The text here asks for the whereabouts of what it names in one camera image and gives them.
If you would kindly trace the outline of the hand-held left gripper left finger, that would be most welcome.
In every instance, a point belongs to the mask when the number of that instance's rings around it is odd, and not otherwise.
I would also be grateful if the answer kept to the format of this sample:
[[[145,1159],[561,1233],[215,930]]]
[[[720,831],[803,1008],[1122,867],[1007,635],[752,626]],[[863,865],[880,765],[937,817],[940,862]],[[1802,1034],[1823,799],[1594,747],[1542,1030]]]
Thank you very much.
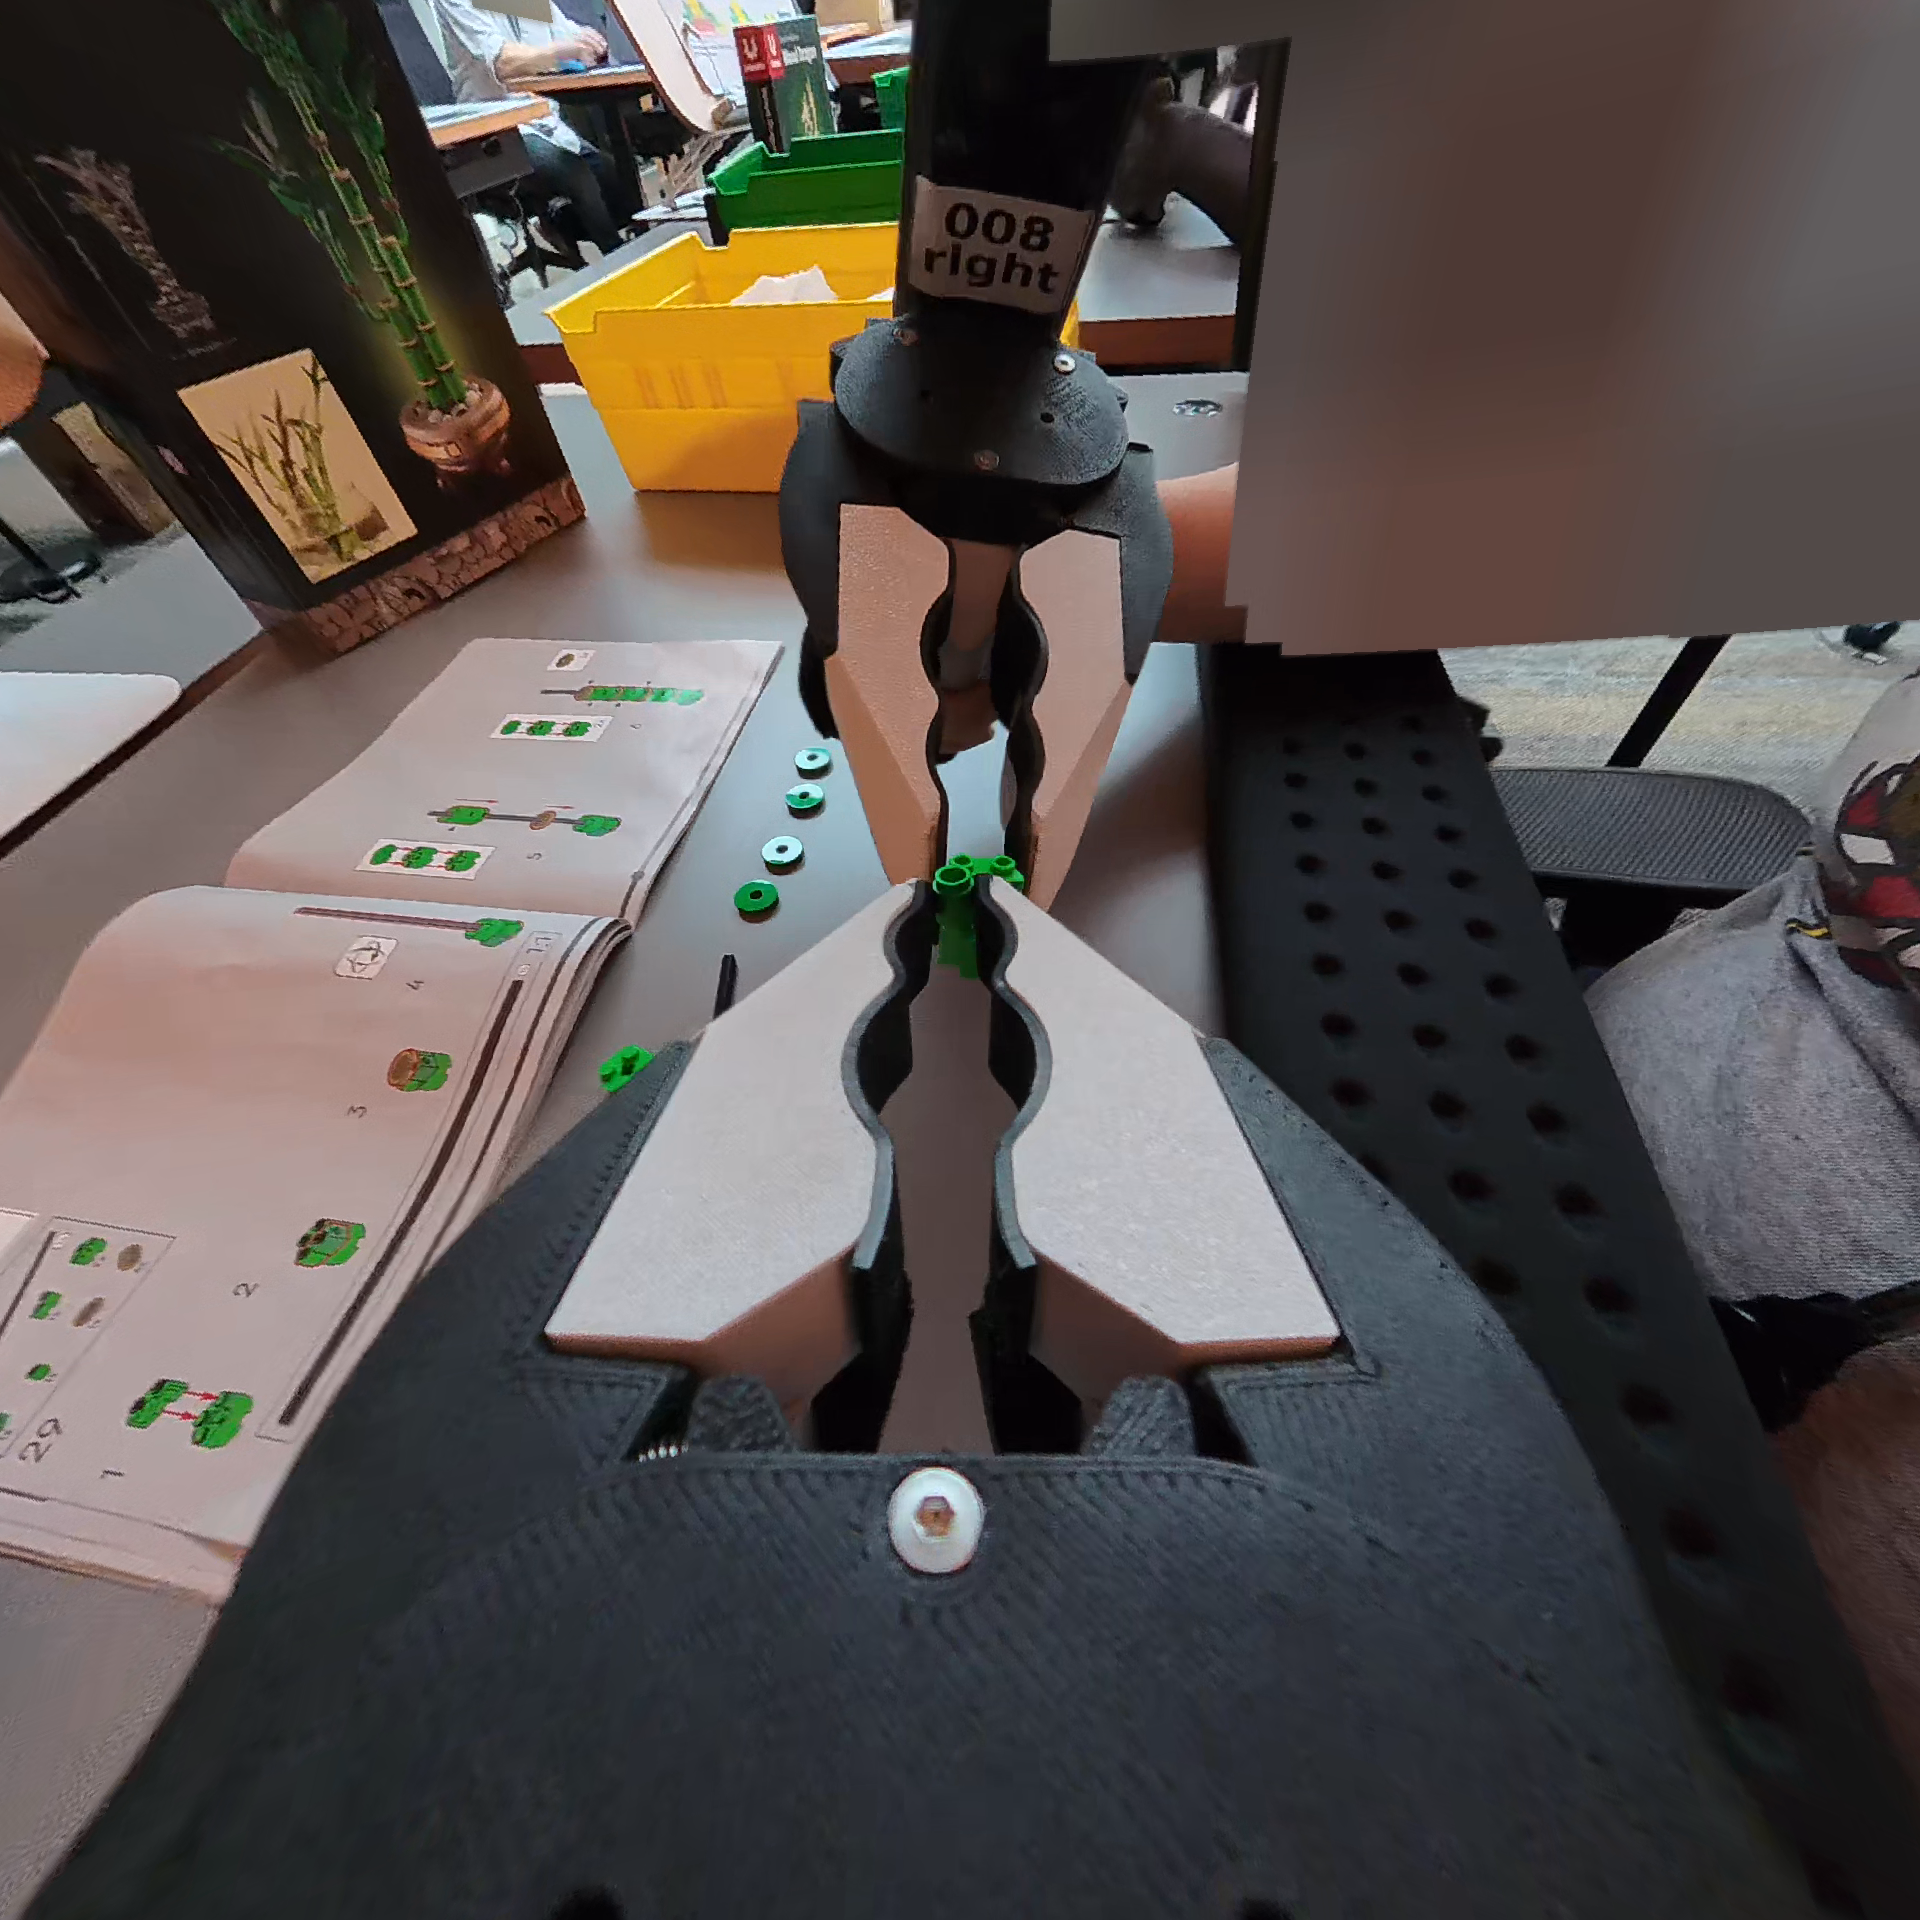
[[[912,1320],[880,1112],[919,993],[903,883],[710,1022],[547,1341],[754,1377],[815,1448],[874,1453]]]

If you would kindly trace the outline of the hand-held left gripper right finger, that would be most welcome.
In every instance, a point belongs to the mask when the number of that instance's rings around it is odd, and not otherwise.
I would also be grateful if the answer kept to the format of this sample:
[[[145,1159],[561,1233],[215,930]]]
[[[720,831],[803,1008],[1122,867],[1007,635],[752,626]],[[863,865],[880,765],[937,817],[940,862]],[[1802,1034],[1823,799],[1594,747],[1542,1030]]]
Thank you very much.
[[[1128,1379],[1339,1342],[1196,1030],[1009,885],[982,890],[992,1189],[982,1392],[1001,1453],[1073,1453]]]

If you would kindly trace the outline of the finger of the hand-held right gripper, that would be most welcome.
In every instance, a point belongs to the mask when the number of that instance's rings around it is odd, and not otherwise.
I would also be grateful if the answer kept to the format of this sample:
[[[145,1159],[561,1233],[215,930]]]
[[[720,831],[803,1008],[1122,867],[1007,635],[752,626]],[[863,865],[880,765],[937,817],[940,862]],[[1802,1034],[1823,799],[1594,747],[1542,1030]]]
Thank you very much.
[[[950,593],[946,545],[896,507],[840,512],[834,725],[889,883],[945,862],[946,799],[932,769],[940,693],[924,663]]]
[[[1001,823],[1027,894],[1051,907],[1131,698],[1121,542],[1059,533],[1030,547],[1000,602]]]

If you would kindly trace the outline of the green round toy brick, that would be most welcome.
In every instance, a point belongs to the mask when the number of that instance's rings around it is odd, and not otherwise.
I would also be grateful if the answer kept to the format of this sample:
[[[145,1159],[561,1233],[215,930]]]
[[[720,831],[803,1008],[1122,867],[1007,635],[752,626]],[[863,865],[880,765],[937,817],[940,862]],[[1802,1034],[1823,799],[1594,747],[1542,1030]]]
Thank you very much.
[[[931,878],[940,929],[935,959],[940,967],[969,981],[978,979],[975,894],[986,878],[1007,880],[1019,893],[1027,887],[1024,874],[1009,855],[956,855]]]

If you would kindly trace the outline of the person's right forearm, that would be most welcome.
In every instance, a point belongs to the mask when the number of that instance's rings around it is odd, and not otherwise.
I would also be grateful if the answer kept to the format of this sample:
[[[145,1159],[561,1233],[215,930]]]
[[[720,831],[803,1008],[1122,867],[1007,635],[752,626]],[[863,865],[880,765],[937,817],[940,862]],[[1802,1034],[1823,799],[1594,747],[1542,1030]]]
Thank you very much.
[[[1246,608],[1228,605],[1236,482],[1236,465],[1159,480],[1174,541],[1161,640],[1232,643],[1246,635]]]

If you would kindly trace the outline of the yellow plastic bin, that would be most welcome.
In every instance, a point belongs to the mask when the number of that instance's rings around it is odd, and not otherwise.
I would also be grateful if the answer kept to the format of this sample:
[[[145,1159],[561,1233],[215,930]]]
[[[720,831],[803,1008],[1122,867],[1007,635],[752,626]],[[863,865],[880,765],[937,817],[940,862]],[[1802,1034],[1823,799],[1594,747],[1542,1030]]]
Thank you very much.
[[[735,306],[820,266],[840,303]],[[894,311],[896,226],[691,232],[547,309],[635,493],[776,495],[830,349]]]

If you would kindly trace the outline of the green plastic bin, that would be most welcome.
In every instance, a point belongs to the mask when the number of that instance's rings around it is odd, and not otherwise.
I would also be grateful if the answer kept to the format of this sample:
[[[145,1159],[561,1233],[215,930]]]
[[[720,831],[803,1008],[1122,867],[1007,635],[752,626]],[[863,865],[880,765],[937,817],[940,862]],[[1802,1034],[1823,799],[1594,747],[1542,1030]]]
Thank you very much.
[[[808,135],[788,152],[751,141],[712,170],[712,240],[722,247],[751,230],[894,225],[903,147],[898,129]]]

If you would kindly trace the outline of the black perforated panel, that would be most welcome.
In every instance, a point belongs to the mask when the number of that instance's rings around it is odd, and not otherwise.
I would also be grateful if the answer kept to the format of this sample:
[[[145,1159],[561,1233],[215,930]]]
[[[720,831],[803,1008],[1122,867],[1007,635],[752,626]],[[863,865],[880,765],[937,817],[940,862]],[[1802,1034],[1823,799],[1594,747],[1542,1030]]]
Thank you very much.
[[[1228,1039],[1518,1333],[1819,1915],[1915,1915],[1915,1807],[1436,654],[1203,650]]]

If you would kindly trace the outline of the dark green product box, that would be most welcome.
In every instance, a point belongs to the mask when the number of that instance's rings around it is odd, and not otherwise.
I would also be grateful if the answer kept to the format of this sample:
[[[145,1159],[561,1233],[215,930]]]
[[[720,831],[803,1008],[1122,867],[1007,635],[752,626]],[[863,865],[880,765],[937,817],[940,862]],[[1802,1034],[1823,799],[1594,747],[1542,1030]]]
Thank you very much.
[[[838,133],[833,79],[812,15],[737,26],[735,49],[752,135],[768,153],[792,153],[803,141]]]

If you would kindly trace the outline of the open instruction booklet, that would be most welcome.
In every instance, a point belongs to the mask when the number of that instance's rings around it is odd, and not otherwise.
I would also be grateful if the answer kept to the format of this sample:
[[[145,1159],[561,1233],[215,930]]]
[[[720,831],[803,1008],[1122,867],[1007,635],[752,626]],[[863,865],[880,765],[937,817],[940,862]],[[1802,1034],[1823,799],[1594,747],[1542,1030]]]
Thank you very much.
[[[475,640],[222,887],[92,942],[4,1090],[4,1552],[228,1594],[778,662]]]

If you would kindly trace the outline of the black table leg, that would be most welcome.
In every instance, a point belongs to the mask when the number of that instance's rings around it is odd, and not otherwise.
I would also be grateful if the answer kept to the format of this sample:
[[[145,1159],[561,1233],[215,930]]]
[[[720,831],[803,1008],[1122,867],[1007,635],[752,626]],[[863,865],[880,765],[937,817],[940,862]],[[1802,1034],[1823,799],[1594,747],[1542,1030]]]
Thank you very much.
[[[1674,718],[1686,709],[1691,693],[1708,679],[1726,650],[1730,633],[1691,635],[1654,686],[1633,725],[1611,747],[1604,767],[1611,770],[1641,769],[1654,747],[1664,738]]]

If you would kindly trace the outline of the grey shorts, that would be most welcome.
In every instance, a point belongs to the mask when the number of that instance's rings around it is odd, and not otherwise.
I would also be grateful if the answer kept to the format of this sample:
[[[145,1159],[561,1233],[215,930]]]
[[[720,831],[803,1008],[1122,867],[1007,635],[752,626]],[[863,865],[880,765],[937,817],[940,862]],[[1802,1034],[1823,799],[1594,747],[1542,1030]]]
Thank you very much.
[[[1915,1286],[1915,997],[1847,966],[1811,853],[1590,1005],[1713,1296]]]

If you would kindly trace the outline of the black bamboo picture box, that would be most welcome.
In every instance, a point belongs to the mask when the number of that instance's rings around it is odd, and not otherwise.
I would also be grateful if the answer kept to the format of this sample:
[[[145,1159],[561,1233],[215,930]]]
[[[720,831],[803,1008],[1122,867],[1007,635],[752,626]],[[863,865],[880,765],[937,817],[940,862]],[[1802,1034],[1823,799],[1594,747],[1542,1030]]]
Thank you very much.
[[[3,8],[4,294],[262,629],[585,518],[376,5]]]

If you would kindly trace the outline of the white rounded panel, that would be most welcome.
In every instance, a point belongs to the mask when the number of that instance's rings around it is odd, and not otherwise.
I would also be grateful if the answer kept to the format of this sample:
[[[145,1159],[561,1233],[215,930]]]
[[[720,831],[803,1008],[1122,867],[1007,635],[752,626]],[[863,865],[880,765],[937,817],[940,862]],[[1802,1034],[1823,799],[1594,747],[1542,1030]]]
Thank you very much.
[[[20,829],[177,707],[158,674],[3,672],[3,834]]]

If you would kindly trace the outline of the person's bare leg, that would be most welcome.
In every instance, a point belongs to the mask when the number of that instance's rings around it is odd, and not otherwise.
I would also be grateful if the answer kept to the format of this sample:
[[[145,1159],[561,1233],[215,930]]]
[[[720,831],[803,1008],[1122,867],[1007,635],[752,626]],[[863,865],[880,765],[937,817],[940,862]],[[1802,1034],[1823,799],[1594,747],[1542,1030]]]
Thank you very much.
[[[1774,1455],[1915,1783],[1919,1333],[1849,1358]]]

